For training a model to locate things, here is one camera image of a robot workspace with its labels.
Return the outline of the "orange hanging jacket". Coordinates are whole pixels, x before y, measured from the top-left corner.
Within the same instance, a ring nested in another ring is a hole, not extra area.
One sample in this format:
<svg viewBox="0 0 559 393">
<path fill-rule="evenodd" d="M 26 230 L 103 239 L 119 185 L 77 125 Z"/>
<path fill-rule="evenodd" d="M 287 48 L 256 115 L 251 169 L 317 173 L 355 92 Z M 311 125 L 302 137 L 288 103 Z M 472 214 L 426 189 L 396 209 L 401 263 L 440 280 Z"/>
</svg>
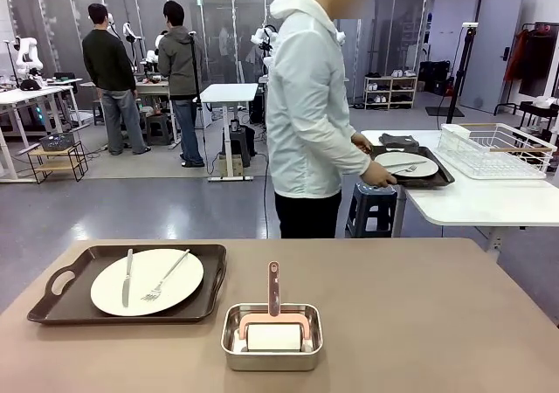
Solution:
<svg viewBox="0 0 559 393">
<path fill-rule="evenodd" d="M 522 61 L 526 51 L 530 31 L 522 29 L 515 36 L 515 44 L 505 74 L 505 81 L 512 82 L 522 78 Z"/>
</svg>

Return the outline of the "white lab table with clutter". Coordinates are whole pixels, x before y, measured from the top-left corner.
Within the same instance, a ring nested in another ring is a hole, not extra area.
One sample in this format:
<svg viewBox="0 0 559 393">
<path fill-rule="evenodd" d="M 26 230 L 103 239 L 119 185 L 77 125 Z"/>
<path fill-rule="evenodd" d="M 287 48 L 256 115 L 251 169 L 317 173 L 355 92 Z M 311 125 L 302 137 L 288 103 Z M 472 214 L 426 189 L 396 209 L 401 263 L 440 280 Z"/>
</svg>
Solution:
<svg viewBox="0 0 559 393">
<path fill-rule="evenodd" d="M 165 108 L 153 107 L 153 114 L 146 119 L 148 145 L 166 145 L 168 150 L 179 146 L 181 137 L 178 133 L 179 127 L 176 123 L 175 110 L 170 98 L 169 83 L 165 80 L 158 83 L 137 82 L 136 90 L 140 98 L 152 98 L 160 102 L 167 102 Z M 151 124 L 156 122 L 161 124 L 161 136 L 151 134 Z"/>
</svg>

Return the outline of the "black tripod with white device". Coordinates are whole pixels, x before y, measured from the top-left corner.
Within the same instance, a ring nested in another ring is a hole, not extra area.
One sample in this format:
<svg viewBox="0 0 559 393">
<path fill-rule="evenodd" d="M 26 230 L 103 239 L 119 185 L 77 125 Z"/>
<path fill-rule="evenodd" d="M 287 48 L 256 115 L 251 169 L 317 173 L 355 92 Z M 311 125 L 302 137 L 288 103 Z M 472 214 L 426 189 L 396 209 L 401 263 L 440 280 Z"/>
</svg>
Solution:
<svg viewBox="0 0 559 393">
<path fill-rule="evenodd" d="M 460 36 L 464 37 L 464 44 L 459 59 L 459 68 L 458 71 L 456 71 L 456 75 L 454 81 L 452 82 L 452 86 L 450 86 L 449 81 L 446 81 L 445 91 L 441 96 L 440 102 L 437 105 L 436 112 L 434 115 L 437 121 L 437 129 L 440 129 L 439 119 L 443 116 L 442 115 L 443 102 L 447 98 L 450 98 L 450 105 L 445 110 L 445 123 L 452 124 L 453 122 L 456 106 L 458 104 L 459 91 L 463 85 L 466 76 L 466 68 L 467 68 L 471 50 L 473 48 L 473 41 L 475 39 L 478 27 L 479 27 L 478 22 L 464 22 L 462 24 Z"/>
</svg>

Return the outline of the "dark grey folded cloth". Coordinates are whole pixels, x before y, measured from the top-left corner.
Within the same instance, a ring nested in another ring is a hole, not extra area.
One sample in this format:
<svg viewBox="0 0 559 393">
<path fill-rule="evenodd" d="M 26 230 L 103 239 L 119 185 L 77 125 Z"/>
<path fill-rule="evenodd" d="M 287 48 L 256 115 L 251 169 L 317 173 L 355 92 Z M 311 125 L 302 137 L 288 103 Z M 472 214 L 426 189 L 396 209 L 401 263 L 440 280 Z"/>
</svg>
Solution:
<svg viewBox="0 0 559 393">
<path fill-rule="evenodd" d="M 391 135 L 382 134 L 379 141 L 386 148 L 414 148 L 418 147 L 419 143 L 411 135 Z"/>
</svg>

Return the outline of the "grey door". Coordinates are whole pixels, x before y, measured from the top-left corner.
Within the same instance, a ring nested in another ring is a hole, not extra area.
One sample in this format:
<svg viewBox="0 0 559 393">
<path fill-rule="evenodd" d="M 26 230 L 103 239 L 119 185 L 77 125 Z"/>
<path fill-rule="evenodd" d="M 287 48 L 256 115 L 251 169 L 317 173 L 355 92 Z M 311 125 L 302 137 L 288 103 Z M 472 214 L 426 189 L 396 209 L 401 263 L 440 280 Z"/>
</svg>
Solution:
<svg viewBox="0 0 559 393">
<path fill-rule="evenodd" d="M 523 0 L 481 0 L 460 105 L 491 113 L 500 103 Z"/>
</svg>

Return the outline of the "white round dinner plate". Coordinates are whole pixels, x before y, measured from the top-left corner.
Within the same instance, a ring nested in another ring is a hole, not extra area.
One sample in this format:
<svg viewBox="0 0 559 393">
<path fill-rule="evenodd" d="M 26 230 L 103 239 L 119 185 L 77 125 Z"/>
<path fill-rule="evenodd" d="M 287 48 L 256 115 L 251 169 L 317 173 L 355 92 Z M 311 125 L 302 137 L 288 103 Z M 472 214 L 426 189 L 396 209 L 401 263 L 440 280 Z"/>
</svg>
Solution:
<svg viewBox="0 0 559 393">
<path fill-rule="evenodd" d="M 379 163 L 382 166 L 423 160 L 426 160 L 427 163 L 419 164 L 418 169 L 414 173 L 404 177 L 427 177 L 435 175 L 438 172 L 439 166 L 433 160 L 422 155 L 412 154 L 404 151 L 390 151 L 377 155 L 374 159 L 375 162 Z M 400 169 L 404 169 L 404 167 L 392 168 L 387 170 L 392 174 L 392 172 L 398 171 Z"/>
<path fill-rule="evenodd" d="M 159 248 L 142 252 L 133 250 L 129 304 L 121 303 L 121 290 L 126 274 L 126 257 L 107 266 L 91 285 L 92 303 L 102 312 L 120 317 L 156 314 L 187 300 L 202 284 L 204 266 L 190 250 L 188 257 L 172 272 L 162 286 L 157 300 L 141 298 L 153 289 L 164 274 L 187 249 Z"/>
</svg>

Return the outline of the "white black humanoid robot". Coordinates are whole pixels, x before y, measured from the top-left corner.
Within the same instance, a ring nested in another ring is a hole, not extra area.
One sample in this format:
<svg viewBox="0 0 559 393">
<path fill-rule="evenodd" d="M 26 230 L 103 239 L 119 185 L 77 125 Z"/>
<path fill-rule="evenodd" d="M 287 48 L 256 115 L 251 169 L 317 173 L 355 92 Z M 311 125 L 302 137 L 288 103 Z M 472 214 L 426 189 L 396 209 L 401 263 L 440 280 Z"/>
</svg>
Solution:
<svg viewBox="0 0 559 393">
<path fill-rule="evenodd" d="M 167 34 L 166 30 L 162 31 L 155 39 L 155 47 L 152 50 L 148 50 L 146 55 L 146 62 L 150 64 L 157 64 L 158 63 L 158 53 L 159 53 L 159 44 L 162 38 Z"/>
</svg>

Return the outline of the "white lab workbench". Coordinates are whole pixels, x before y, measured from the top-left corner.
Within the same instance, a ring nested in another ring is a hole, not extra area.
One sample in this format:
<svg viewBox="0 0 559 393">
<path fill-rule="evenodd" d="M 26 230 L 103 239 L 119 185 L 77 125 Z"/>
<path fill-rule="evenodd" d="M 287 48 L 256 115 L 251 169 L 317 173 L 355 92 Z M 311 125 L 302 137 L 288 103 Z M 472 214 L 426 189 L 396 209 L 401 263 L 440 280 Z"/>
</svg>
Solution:
<svg viewBox="0 0 559 393">
<path fill-rule="evenodd" d="M 60 119 L 60 114 L 58 110 L 58 105 L 56 103 L 56 97 L 61 98 L 61 94 L 64 91 L 69 91 L 72 97 L 73 107 L 76 113 L 79 112 L 77 102 L 72 93 L 71 86 L 47 86 L 35 91 L 24 91 L 21 89 L 14 89 L 10 91 L 5 91 L 0 93 L 0 114 L 8 113 L 12 114 L 12 123 L 16 125 L 16 129 L 19 132 L 21 140 L 23 141 L 26 148 L 30 147 L 27 140 L 27 135 L 24 131 L 23 122 L 19 114 L 20 107 L 28 107 L 33 104 L 39 105 L 40 107 L 47 102 L 51 108 L 52 114 L 43 114 L 44 127 L 48 134 L 52 133 L 51 127 L 51 117 L 55 121 L 55 133 L 62 133 L 62 122 Z M 31 180 L 26 178 L 21 178 L 15 169 L 12 155 L 8 144 L 4 138 L 2 128 L 0 127 L 0 183 L 29 183 Z"/>
</svg>

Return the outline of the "person in dark green sweater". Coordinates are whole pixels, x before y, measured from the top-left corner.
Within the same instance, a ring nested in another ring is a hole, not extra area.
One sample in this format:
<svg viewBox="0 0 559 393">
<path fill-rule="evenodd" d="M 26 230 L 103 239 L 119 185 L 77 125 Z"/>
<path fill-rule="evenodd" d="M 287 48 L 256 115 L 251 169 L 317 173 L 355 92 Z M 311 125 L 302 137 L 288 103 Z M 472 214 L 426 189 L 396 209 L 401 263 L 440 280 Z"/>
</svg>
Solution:
<svg viewBox="0 0 559 393">
<path fill-rule="evenodd" d="M 94 83 L 104 114 L 111 155 L 124 150 L 121 127 L 125 126 L 132 152 L 143 155 L 150 151 L 141 131 L 136 106 L 136 83 L 123 43 L 108 31 L 108 11 L 100 3 L 88 6 L 93 29 L 82 40 L 86 70 Z"/>
</svg>

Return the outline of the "brown tray with cutout handles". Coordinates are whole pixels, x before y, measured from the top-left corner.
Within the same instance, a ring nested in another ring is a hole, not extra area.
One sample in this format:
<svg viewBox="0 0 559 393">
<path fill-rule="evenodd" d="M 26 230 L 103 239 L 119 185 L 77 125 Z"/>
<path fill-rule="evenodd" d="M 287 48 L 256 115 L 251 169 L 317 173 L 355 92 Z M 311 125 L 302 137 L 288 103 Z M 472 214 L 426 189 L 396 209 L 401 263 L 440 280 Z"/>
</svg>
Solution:
<svg viewBox="0 0 559 393">
<path fill-rule="evenodd" d="M 394 176 L 397 183 L 406 188 L 414 190 L 429 190 L 435 188 L 442 188 L 454 183 L 452 174 L 442 165 L 438 158 L 426 147 L 414 148 L 386 148 L 385 146 L 373 146 L 370 157 L 374 161 L 377 155 L 390 151 L 404 151 L 412 154 L 422 155 L 433 160 L 438 166 L 438 172 L 433 176 L 427 177 L 404 177 Z"/>
<path fill-rule="evenodd" d="M 140 316 L 117 316 L 100 310 L 91 299 L 96 277 L 117 260 L 126 258 L 126 250 L 146 252 L 164 245 L 133 240 L 126 245 L 92 245 L 75 261 L 58 269 L 48 280 L 45 294 L 27 315 L 29 321 L 44 325 L 108 324 L 193 324 L 210 316 L 226 273 L 226 248 L 219 244 L 174 243 L 171 248 L 189 249 L 201 260 L 204 275 L 193 293 L 162 311 Z"/>
</svg>

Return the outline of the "black hanging garment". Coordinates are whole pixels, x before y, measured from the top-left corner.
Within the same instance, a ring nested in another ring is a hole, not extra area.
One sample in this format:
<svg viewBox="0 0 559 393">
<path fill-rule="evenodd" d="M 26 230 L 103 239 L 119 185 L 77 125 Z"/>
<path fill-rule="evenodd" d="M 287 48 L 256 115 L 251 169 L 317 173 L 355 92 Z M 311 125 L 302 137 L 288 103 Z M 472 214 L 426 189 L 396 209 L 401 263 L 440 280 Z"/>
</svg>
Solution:
<svg viewBox="0 0 559 393">
<path fill-rule="evenodd" d="M 555 52 L 556 35 L 552 31 L 528 33 L 520 59 L 520 94 L 543 96 Z"/>
</svg>

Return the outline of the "black clothes rack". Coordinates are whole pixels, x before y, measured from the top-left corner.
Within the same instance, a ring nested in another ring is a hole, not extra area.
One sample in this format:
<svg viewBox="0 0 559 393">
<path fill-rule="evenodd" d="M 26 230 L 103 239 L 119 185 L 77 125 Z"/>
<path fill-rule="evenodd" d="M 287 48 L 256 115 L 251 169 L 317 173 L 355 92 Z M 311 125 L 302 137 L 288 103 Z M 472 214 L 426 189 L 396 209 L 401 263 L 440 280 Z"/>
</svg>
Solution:
<svg viewBox="0 0 559 393">
<path fill-rule="evenodd" d="M 556 52 L 557 46 L 559 45 L 559 23 L 556 23 L 556 22 L 524 23 L 521 26 L 520 30 L 516 32 L 515 36 L 522 29 L 527 29 L 529 31 L 532 31 L 532 30 L 552 31 L 556 35 L 556 45 L 555 45 L 555 52 Z M 507 61 L 507 67 L 508 67 L 509 60 L 511 58 L 511 53 L 512 53 L 513 48 L 514 48 L 515 36 L 514 36 L 514 41 L 512 43 L 512 46 L 510 48 L 507 48 L 506 51 L 505 51 L 505 60 Z M 552 71 L 552 64 L 553 64 L 553 59 L 552 59 L 548 79 L 549 79 L 551 71 Z M 496 107 L 497 112 L 505 110 L 505 109 L 508 109 L 508 110 L 512 111 L 514 109 L 514 104 L 516 102 L 520 102 L 520 101 L 523 101 L 525 99 L 532 99 L 533 100 L 533 99 L 536 98 L 536 97 L 531 97 L 531 96 L 527 96 L 527 95 L 524 95 L 524 94 L 520 94 L 519 93 L 520 84 L 521 84 L 520 80 L 516 80 L 516 81 L 512 81 L 512 82 L 506 82 L 505 81 L 505 76 L 504 76 L 504 90 L 503 90 L 503 94 L 501 96 L 501 104 Z"/>
</svg>

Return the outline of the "black equipment cases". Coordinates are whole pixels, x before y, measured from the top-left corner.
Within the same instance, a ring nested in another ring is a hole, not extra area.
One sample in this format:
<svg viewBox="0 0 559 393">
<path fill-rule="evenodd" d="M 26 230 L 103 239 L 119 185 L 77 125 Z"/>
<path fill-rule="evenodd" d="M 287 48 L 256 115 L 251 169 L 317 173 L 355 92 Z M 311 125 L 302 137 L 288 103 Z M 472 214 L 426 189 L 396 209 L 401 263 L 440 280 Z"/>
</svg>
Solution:
<svg viewBox="0 0 559 393">
<path fill-rule="evenodd" d="M 418 80 L 424 83 L 424 91 L 444 95 L 451 62 L 423 61 L 419 64 Z"/>
</svg>

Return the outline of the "person's left hand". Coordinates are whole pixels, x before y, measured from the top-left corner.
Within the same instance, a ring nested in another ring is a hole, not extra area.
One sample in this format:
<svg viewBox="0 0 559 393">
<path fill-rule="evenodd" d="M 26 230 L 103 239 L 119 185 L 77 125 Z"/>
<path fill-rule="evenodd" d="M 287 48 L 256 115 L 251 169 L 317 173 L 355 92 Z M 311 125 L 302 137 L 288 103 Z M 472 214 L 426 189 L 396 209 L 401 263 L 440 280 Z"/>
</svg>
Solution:
<svg viewBox="0 0 559 393">
<path fill-rule="evenodd" d="M 372 150 L 372 143 L 361 133 L 353 133 L 351 141 L 364 153 L 369 154 Z"/>
</svg>

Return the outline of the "person's right forearm white sleeve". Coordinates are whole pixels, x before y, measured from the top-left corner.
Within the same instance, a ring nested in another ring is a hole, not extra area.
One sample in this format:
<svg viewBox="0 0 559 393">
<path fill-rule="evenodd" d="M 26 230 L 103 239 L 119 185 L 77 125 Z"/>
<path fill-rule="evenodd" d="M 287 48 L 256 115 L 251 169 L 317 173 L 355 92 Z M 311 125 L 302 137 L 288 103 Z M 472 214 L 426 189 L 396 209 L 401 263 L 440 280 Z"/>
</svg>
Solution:
<svg viewBox="0 0 559 393">
<path fill-rule="evenodd" d="M 354 145 L 350 138 L 335 138 L 330 147 L 325 150 L 328 160 L 343 172 L 361 176 L 371 162 L 370 154 L 362 152 Z"/>
</svg>

